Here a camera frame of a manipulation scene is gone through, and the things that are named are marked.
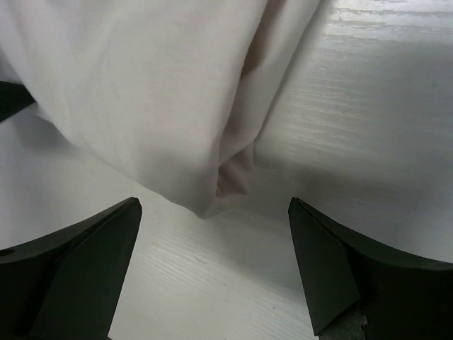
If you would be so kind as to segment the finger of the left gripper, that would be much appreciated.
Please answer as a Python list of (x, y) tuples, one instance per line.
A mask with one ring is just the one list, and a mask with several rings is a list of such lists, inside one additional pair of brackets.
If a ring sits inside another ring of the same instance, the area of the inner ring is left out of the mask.
[(0, 81), (1, 123), (34, 103), (35, 99), (24, 85)]

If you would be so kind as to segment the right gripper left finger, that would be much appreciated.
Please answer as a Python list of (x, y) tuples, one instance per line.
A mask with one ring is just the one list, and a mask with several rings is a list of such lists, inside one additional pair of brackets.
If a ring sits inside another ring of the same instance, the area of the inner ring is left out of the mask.
[(141, 218), (128, 198), (1, 250), (1, 338), (107, 339)]

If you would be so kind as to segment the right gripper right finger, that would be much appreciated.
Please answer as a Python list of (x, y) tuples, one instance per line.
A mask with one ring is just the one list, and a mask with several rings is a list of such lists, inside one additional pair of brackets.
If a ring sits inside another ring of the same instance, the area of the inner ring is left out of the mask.
[(288, 215), (318, 338), (452, 338), (451, 263), (382, 244), (298, 198)]

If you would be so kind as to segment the white green Charlie Brown t-shirt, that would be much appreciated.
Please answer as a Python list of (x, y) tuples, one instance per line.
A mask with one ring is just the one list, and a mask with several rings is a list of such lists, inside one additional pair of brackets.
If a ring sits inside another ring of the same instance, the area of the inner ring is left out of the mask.
[(73, 145), (198, 216), (248, 195), (317, 1), (2, 1), (1, 61)]

